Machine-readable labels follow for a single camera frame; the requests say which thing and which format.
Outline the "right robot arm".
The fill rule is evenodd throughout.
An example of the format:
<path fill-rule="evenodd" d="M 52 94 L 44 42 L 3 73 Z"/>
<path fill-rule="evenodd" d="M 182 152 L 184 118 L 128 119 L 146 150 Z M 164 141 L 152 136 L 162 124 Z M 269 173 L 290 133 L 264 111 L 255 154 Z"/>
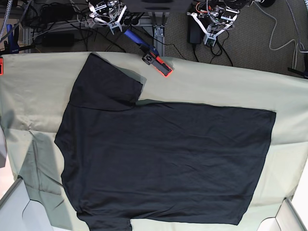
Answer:
<path fill-rule="evenodd" d="M 121 20 L 127 6 L 121 0 L 87 0 L 89 17 L 97 24 L 110 29 L 121 28 Z"/>

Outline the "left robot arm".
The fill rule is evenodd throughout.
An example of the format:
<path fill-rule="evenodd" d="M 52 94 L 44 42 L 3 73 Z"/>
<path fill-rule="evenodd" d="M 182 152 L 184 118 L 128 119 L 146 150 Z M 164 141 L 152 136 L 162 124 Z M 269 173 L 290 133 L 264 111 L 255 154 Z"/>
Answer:
<path fill-rule="evenodd" d="M 186 14 L 205 34 L 217 34 L 232 29 L 240 10 L 251 4 L 251 0 L 194 0 Z"/>

